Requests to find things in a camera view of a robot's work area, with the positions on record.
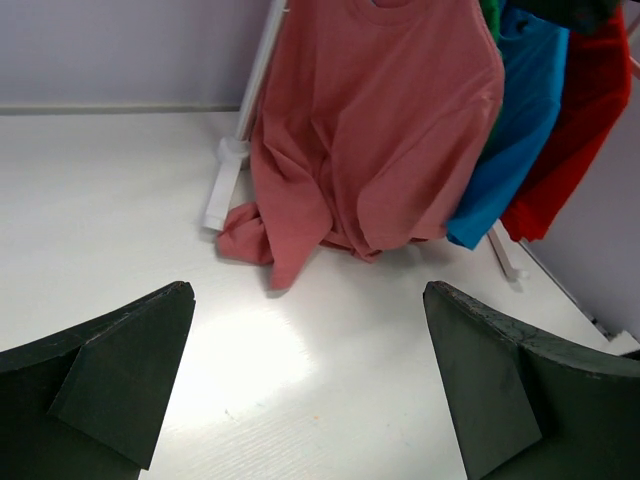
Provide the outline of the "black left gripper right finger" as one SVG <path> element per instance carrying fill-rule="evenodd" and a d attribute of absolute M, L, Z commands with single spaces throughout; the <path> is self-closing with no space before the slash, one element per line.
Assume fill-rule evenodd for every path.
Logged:
<path fill-rule="evenodd" d="M 581 346 L 443 281 L 423 302 L 467 478 L 638 478 L 638 352 Z"/>

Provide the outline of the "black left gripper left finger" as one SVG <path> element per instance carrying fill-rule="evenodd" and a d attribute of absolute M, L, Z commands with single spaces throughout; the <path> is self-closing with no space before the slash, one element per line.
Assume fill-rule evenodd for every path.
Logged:
<path fill-rule="evenodd" d="M 149 469 L 195 311 L 173 282 L 1 354 L 4 479 L 136 479 Z"/>

